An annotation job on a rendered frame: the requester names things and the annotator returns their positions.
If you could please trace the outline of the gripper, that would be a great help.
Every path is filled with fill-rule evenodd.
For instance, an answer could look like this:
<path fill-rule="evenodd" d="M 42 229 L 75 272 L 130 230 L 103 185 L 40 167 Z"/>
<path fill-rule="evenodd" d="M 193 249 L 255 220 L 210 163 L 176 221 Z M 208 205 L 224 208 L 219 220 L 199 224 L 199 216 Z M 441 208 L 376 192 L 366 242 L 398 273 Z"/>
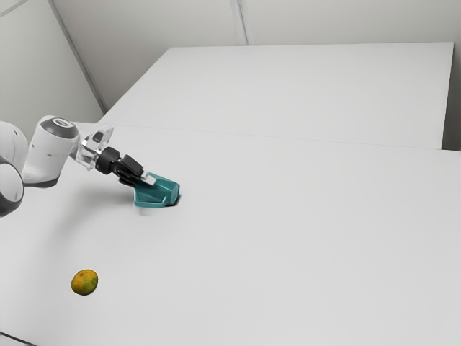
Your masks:
<path fill-rule="evenodd" d="M 156 182 L 156 178 L 147 173 L 134 158 L 124 155 L 120 159 L 120 152 L 112 147 L 106 147 L 101 152 L 96 160 L 95 169 L 105 175 L 117 175 L 119 182 L 129 187 L 135 187 L 141 182 L 153 186 Z"/>

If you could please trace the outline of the teal faceted mug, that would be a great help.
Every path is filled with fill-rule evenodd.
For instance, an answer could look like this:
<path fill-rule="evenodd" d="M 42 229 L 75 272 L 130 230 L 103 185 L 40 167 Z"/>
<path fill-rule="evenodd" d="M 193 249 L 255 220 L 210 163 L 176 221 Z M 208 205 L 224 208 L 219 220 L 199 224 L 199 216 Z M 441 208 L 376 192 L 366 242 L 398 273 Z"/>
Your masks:
<path fill-rule="evenodd" d="M 146 172 L 134 187 L 134 204 L 142 208 L 174 206 L 179 201 L 179 190 L 177 182 Z"/>

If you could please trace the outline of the orange green fruit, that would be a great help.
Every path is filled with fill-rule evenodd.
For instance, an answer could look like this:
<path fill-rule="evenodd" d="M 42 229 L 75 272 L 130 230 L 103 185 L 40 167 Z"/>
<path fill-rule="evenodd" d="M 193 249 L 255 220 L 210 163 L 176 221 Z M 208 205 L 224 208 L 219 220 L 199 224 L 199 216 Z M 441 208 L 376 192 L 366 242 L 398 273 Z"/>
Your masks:
<path fill-rule="evenodd" d="M 91 269 L 80 270 L 71 280 L 71 290 L 80 296 L 87 296 L 95 291 L 98 282 L 98 274 L 95 271 Z"/>

